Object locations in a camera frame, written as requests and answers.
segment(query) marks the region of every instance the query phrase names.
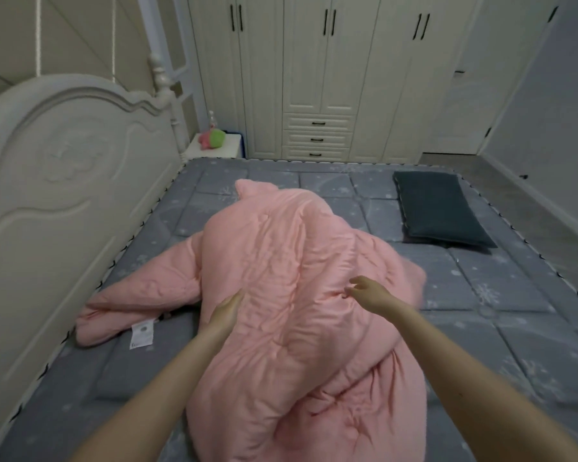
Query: hand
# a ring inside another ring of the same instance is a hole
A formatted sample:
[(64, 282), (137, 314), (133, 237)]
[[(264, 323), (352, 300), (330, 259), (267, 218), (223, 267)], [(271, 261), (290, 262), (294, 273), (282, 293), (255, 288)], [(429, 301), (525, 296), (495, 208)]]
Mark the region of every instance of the hand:
[(388, 290), (373, 279), (363, 275), (349, 279), (355, 287), (345, 287), (345, 293), (360, 303), (360, 306), (371, 313), (384, 316), (394, 304), (394, 297)]
[(238, 319), (238, 310), (243, 298), (244, 292), (241, 289), (225, 298), (212, 312), (209, 326), (218, 327), (227, 335), (231, 334)]

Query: headboard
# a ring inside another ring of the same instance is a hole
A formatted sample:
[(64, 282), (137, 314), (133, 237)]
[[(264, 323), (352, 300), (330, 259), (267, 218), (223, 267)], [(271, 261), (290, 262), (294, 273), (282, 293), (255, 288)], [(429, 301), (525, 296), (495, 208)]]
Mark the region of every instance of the headboard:
[(182, 110), (151, 63), (155, 97), (82, 74), (0, 95), (0, 428), (181, 167)]

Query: mattress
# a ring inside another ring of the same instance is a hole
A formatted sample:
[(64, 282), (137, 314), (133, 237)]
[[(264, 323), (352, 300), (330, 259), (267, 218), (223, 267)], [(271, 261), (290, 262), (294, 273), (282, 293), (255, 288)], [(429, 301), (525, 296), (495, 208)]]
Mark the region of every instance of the mattress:
[[(422, 170), (447, 171), (430, 166), (196, 159), (178, 175), (103, 287), (201, 230), (213, 214), (237, 200), (234, 183), (239, 178), (305, 188), (322, 196), (352, 227), (382, 238), (422, 266), (428, 275), (426, 318), (505, 376), (578, 440), (578, 293), (462, 178), (471, 209), (499, 247), (476, 251), (406, 243), (392, 175)], [(67, 338), (18, 412), (0, 448), (0, 462), (68, 458), (193, 338), (197, 323), (196, 306), (177, 310), (156, 324), (152, 346), (134, 350), (129, 350), (130, 332), (91, 349), (79, 349)], [(432, 391), (428, 406), (426, 460), (472, 460)], [(188, 424), (178, 423), (160, 460), (197, 460)]]

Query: comforter tag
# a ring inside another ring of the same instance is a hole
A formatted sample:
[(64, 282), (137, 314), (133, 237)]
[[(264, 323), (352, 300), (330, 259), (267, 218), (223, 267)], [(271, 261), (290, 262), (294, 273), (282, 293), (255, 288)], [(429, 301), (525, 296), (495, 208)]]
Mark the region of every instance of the comforter tag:
[(154, 319), (133, 324), (131, 329), (133, 335), (131, 337), (130, 350), (152, 345), (152, 342), (154, 341)]

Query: baseboard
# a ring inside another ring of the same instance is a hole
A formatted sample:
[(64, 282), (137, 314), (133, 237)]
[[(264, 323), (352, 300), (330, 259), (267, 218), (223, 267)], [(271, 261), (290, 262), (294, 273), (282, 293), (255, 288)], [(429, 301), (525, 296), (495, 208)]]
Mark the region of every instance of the baseboard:
[(564, 209), (559, 205), (555, 204), (549, 200), (546, 196), (537, 191), (533, 186), (527, 184), (523, 179), (518, 178), (514, 172), (509, 170), (505, 165), (503, 165), (499, 160), (495, 159), (492, 155), (483, 153), (479, 155), (486, 162), (491, 164), (494, 168), (500, 171), (505, 177), (509, 179), (512, 183), (519, 186), (524, 190), (529, 196), (531, 196), (538, 204), (540, 204), (544, 209), (549, 211), (558, 220), (564, 223), (570, 230), (578, 235), (578, 219), (569, 215)]

